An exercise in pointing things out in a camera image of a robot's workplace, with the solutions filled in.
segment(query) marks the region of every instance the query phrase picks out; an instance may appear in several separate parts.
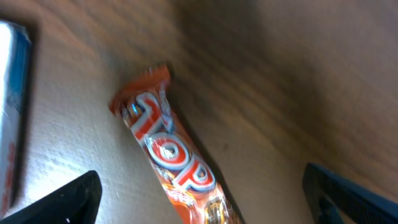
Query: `wooden table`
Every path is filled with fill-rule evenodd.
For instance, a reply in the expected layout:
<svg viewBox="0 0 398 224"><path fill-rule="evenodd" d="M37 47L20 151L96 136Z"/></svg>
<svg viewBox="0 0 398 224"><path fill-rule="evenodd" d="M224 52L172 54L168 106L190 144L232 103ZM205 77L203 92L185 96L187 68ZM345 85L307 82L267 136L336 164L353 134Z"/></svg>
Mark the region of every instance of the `wooden table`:
<svg viewBox="0 0 398 224"><path fill-rule="evenodd" d="M318 162L398 201L394 0L2 0L38 28L15 212L88 170L97 223L180 223L145 155L107 109L161 60L170 98L248 223L310 223Z"/></svg>

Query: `blue can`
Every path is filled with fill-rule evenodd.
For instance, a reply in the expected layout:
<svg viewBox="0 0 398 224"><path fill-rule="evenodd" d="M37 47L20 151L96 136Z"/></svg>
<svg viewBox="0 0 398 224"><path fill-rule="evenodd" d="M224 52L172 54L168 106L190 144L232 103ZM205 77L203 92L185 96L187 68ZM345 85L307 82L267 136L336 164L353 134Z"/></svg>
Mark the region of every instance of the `blue can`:
<svg viewBox="0 0 398 224"><path fill-rule="evenodd" d="M0 219L11 201L16 144L31 47L24 27L0 21Z"/></svg>

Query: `candy bar wrapper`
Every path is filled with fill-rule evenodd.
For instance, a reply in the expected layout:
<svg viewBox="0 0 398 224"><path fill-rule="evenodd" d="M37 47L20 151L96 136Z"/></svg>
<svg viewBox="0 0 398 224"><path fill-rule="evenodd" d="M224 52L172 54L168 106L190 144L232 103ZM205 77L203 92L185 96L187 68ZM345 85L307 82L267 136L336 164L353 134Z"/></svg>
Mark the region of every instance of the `candy bar wrapper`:
<svg viewBox="0 0 398 224"><path fill-rule="evenodd" d="M137 139L184 223L241 223L166 99L170 72L150 69L116 94L109 108Z"/></svg>

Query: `candy bar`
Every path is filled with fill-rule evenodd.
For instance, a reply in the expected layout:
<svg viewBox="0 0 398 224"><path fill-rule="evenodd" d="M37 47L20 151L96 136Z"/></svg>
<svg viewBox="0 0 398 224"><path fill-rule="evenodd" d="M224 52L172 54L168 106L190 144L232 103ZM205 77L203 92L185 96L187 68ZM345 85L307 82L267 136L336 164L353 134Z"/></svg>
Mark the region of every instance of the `candy bar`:
<svg viewBox="0 0 398 224"><path fill-rule="evenodd" d="M169 84L166 65L150 69L117 93L109 108L132 131L184 223L241 223L170 109L165 97Z"/></svg>

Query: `table surface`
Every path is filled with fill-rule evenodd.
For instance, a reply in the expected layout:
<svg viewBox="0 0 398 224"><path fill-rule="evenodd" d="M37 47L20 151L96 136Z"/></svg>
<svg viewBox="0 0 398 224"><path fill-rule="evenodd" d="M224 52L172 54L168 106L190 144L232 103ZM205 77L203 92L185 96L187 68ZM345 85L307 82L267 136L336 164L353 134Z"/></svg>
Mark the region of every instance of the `table surface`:
<svg viewBox="0 0 398 224"><path fill-rule="evenodd" d="M169 97L248 223L310 223L317 162L398 201L395 0L3 0L38 28L15 212L88 170L97 223L180 223L107 105L170 60Z"/></svg>

